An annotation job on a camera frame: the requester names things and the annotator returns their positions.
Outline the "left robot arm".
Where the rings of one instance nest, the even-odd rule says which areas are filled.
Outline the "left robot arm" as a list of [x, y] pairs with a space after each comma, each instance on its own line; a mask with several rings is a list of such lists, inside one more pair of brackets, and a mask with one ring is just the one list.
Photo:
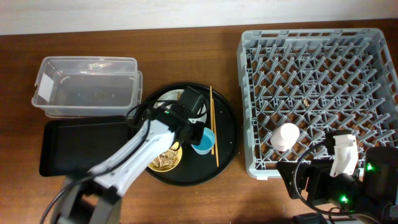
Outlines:
[[83, 177], [68, 177], [49, 203], [40, 222], [118, 223], [122, 198], [131, 184], [158, 156], [176, 142], [199, 144], [205, 128], [198, 120], [211, 101], [188, 86], [177, 100], [146, 101], [146, 120], [117, 152]]

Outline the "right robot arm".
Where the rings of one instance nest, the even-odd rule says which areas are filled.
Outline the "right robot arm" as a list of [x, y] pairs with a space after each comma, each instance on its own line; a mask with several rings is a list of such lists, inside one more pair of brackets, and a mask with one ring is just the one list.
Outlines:
[[363, 179], [353, 175], [330, 176], [331, 160], [310, 164], [278, 162], [292, 199], [328, 216], [351, 216], [363, 223], [397, 223], [397, 148], [372, 147], [366, 151]]

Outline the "blue plastic cup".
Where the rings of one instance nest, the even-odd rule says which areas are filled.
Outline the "blue plastic cup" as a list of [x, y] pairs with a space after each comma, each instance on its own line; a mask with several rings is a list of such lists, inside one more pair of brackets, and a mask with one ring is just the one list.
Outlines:
[[197, 154], [205, 155], [211, 151], [214, 145], [215, 145], [214, 132], [209, 128], [205, 128], [199, 145], [192, 145], [192, 148]]

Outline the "pink plastic cup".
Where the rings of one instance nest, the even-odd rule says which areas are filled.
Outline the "pink plastic cup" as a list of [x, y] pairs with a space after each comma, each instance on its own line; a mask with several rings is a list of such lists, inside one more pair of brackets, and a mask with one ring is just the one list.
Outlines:
[[293, 123], [284, 123], [271, 134], [272, 146], [281, 152], [293, 148], [300, 136], [299, 127]]

